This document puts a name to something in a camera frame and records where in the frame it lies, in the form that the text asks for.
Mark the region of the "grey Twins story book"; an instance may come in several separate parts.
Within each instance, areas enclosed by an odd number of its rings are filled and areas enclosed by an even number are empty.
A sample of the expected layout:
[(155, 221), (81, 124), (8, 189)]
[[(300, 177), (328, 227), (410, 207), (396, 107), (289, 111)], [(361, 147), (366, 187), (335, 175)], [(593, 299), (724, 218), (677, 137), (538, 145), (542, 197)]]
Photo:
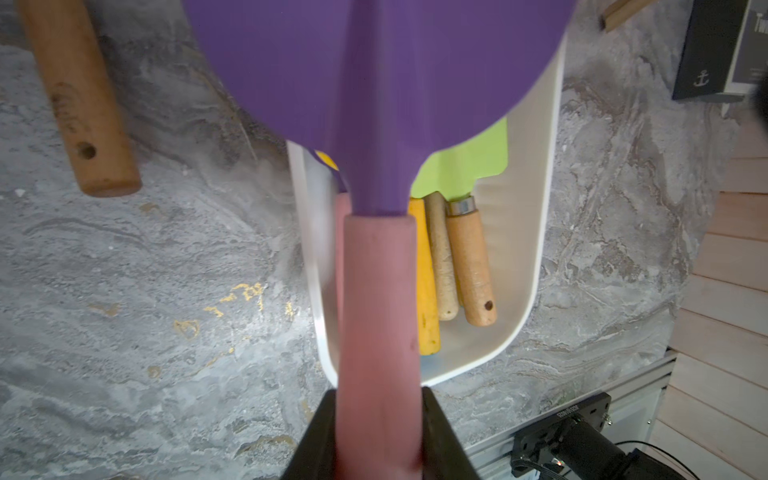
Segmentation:
[(767, 3), (693, 3), (672, 99), (734, 103), (767, 75)]

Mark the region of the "red shovel wooden handle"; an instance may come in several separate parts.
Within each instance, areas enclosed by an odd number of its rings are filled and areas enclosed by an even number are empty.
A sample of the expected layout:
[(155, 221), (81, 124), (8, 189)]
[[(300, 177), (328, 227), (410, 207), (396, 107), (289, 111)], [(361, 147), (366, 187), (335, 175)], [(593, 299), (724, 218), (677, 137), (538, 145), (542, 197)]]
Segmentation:
[(451, 321), (459, 312), (458, 289), (454, 272), (446, 216), (446, 201), (439, 192), (424, 198), (429, 243), (437, 294), (438, 318)]

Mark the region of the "wooden easel stand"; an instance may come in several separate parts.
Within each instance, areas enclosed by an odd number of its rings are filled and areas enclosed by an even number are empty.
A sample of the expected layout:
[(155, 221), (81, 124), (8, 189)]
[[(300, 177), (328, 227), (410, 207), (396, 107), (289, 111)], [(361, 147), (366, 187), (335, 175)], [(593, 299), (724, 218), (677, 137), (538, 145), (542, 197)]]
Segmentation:
[(606, 7), (601, 13), (601, 28), (606, 32), (613, 31), (632, 16), (655, 2), (656, 0), (617, 0)]

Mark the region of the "white plastic storage box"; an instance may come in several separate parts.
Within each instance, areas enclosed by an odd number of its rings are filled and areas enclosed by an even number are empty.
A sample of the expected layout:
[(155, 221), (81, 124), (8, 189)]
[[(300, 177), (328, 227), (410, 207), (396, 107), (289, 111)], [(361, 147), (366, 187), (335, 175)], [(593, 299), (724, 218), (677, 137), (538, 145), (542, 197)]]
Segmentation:
[[(420, 361), (427, 386), (494, 359), (517, 337), (537, 296), (556, 150), (566, 49), (561, 47), (526, 97), (508, 116), (505, 171), (477, 181), (497, 321), (470, 325), (464, 316), (442, 324), (441, 349)], [(308, 291), (322, 369), (337, 382), (339, 335), (335, 289), (336, 181), (303, 147), (288, 143)]]

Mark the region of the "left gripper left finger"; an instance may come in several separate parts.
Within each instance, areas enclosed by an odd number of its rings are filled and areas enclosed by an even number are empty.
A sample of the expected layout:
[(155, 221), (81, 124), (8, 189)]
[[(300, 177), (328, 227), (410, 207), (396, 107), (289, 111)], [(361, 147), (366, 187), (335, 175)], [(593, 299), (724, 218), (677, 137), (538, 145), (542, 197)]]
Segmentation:
[(281, 480), (335, 479), (336, 393), (329, 389), (324, 394)]

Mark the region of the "green trowel wooden handle front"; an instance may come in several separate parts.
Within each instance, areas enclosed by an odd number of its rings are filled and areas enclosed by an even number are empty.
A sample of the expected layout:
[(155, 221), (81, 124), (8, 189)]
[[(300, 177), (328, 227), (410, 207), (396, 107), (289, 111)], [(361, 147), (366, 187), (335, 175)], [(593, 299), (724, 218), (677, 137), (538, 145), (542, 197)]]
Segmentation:
[(508, 121), (499, 121), (475, 137), (435, 152), (421, 166), (411, 196), (438, 192), (447, 202), (450, 241), (459, 298), (467, 321), (490, 326), (498, 315), (481, 213), (473, 190), (478, 180), (504, 172), (508, 165)]

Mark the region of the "purple shovel pink handle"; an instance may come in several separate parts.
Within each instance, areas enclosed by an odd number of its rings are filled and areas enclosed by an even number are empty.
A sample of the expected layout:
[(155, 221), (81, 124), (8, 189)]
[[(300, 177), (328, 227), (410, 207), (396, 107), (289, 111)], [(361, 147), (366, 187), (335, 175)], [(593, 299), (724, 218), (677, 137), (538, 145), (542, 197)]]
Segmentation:
[(188, 1), (228, 92), (283, 138), (329, 155), (351, 197), (335, 413), (336, 476), (423, 466), (417, 230), (434, 152), (494, 124), (556, 53), (571, 1)]

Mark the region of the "green trowel wooden handle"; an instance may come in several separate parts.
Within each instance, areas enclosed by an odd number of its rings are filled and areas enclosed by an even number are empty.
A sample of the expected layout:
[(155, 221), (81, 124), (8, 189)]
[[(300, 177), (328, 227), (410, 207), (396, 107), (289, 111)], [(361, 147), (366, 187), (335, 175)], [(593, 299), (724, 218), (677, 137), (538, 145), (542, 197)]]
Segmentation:
[(490, 326), (498, 315), (481, 213), (473, 190), (478, 180), (504, 172), (508, 165), (508, 121), (499, 121), (475, 137), (435, 152), (421, 166), (411, 196), (438, 192), (447, 202), (450, 241), (459, 298), (467, 321)]
[(97, 198), (139, 191), (140, 172), (85, 3), (15, 6), (80, 190)]

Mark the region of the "green trowel wooden handle back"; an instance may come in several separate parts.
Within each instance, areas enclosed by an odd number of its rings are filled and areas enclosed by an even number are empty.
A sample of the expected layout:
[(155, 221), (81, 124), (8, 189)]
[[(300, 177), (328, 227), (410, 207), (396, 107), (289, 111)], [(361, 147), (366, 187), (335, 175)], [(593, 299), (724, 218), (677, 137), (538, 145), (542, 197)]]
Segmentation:
[(80, 190), (97, 198), (139, 191), (140, 172), (85, 3), (15, 6)]

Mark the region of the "all yellow plastic scoop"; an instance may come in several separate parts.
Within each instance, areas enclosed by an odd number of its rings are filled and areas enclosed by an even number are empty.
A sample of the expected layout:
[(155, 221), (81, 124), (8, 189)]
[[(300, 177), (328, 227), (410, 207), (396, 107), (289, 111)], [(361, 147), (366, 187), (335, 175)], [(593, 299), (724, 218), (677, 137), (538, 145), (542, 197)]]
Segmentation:
[[(336, 307), (338, 328), (341, 328), (344, 319), (344, 220), (351, 213), (350, 195), (333, 160), (322, 152), (311, 150), (310, 153), (315, 160), (331, 170), (339, 188), (334, 202), (334, 223)], [(411, 198), (409, 200), (408, 212), (416, 221), (417, 232), (418, 344), (420, 355), (429, 356), (440, 351), (441, 339), (437, 289), (424, 201)]]

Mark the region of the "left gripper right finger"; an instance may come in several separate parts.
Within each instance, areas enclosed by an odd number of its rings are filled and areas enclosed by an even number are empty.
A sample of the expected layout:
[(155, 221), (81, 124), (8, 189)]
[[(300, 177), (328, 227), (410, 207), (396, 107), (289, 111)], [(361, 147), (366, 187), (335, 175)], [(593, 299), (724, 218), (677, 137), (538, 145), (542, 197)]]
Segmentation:
[(429, 387), (423, 399), (423, 479), (479, 480), (480, 477)]

